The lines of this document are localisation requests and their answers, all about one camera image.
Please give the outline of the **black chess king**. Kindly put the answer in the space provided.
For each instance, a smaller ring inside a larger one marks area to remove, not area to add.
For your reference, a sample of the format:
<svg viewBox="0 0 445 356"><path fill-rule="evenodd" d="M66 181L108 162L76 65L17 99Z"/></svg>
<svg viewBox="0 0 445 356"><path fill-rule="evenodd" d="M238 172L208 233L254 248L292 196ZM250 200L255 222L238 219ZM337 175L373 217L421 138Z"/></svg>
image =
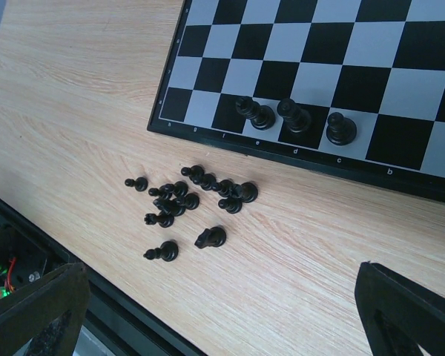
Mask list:
<svg viewBox="0 0 445 356"><path fill-rule="evenodd" d="M267 105L260 105L249 96L239 96L235 107L238 114L249 120L259 131L268 130L275 124L274 111Z"/></svg>

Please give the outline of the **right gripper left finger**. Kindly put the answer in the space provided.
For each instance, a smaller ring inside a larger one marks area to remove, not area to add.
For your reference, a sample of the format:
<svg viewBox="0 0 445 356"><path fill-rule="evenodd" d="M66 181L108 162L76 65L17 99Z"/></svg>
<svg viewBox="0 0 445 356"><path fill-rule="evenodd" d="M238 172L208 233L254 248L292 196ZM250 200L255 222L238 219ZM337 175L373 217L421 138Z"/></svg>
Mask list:
<svg viewBox="0 0 445 356"><path fill-rule="evenodd" d="M83 263L68 263L0 300L0 355L72 355L90 300Z"/></svg>

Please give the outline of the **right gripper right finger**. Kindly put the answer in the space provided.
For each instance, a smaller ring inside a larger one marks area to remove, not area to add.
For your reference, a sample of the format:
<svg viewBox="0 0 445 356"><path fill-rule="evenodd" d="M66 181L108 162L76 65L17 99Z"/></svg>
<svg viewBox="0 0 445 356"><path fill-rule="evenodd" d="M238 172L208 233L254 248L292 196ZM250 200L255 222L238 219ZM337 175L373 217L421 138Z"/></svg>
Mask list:
<svg viewBox="0 0 445 356"><path fill-rule="evenodd" d="M380 263L363 262L355 301L373 355L445 355L445 298Z"/></svg>

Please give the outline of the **black chess queen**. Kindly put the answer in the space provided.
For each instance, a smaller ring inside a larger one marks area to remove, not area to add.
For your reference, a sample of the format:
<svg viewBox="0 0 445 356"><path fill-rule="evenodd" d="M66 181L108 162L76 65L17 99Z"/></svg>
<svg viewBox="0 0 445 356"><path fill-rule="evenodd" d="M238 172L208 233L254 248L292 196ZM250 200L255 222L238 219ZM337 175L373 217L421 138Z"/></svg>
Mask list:
<svg viewBox="0 0 445 356"><path fill-rule="evenodd" d="M287 128L293 134L303 134L311 127L311 114L290 98L282 99L279 102L277 113L283 118Z"/></svg>

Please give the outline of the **black chess bishop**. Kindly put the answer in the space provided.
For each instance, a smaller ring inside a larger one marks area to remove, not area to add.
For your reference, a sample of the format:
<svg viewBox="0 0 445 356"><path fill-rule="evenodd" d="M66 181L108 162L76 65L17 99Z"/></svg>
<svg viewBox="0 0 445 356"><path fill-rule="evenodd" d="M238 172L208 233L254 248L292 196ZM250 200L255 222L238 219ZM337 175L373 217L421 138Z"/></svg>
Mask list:
<svg viewBox="0 0 445 356"><path fill-rule="evenodd" d="M357 136L357 126L350 118L340 112L333 112L327 118L327 139L334 145L348 145Z"/></svg>

